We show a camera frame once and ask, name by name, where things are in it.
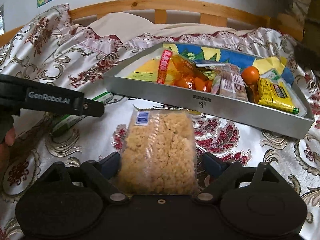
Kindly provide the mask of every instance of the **screw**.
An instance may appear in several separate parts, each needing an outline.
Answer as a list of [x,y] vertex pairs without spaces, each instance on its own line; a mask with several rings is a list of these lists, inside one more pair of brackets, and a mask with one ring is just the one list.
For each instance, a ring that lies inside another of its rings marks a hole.
[[197,195],[197,198],[201,201],[210,201],[213,199],[213,196],[210,193],[200,193]]
[[158,200],[158,203],[159,203],[159,204],[164,204],[164,203],[165,203],[165,200],[164,200],[164,199],[159,199],[159,200]]
[[123,201],[125,199],[125,194],[122,193],[113,193],[110,196],[110,199],[113,201]]

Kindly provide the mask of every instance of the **wooden rail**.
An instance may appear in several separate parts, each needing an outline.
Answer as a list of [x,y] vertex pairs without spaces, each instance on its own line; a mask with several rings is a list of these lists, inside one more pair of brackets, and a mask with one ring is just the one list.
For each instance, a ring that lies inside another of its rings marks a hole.
[[[268,27],[292,35],[297,40],[302,40],[302,32],[284,26],[274,18],[257,16],[235,8],[220,4],[193,1],[193,0],[116,0],[92,4],[70,11],[71,20],[96,15],[97,19],[108,13],[131,10],[155,10],[155,23],[166,23],[167,10],[187,11],[200,13],[200,23],[212,26],[227,26],[227,20],[238,20],[256,27]],[[0,35],[0,46],[5,45],[22,28],[18,27]]]

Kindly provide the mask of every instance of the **barcode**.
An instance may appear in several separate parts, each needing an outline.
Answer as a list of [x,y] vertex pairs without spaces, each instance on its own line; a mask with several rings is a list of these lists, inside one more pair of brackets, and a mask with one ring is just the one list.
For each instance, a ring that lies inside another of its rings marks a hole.
[[135,125],[145,125],[147,126],[149,123],[149,111],[139,111],[137,113],[137,118]]

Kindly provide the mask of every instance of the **bedspread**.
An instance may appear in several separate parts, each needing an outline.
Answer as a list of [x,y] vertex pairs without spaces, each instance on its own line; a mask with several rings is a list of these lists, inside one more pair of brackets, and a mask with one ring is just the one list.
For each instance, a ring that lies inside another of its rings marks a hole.
[[[305,239],[320,235],[320,90],[316,73],[295,62],[295,40],[279,32],[259,28],[243,36],[219,31],[213,34],[154,37],[145,33],[122,43],[117,36],[98,36],[91,28],[76,29],[68,5],[52,7],[35,17],[0,49],[0,71],[85,93],[94,98],[105,92],[103,74],[120,61],[160,42],[183,42],[228,48],[261,57],[285,57],[315,114],[315,123],[304,139],[292,139],[219,117],[195,117],[200,187],[211,178],[201,165],[204,151],[220,159],[256,167],[265,161],[292,185],[308,206],[302,228]],[[18,134],[11,147],[10,164],[0,184],[0,239],[19,239],[15,205],[25,191],[54,162],[79,166],[120,151],[133,109],[177,109],[156,102],[114,95],[101,118],[86,117],[59,138],[48,132],[52,116],[24,110],[15,118]]]

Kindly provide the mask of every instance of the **human hand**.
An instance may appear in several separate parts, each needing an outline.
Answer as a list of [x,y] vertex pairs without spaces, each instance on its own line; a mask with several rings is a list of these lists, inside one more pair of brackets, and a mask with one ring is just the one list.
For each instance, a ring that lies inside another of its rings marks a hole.
[[16,132],[12,127],[5,135],[4,142],[0,144],[0,179],[3,178],[9,163],[9,146],[12,146],[16,139]]

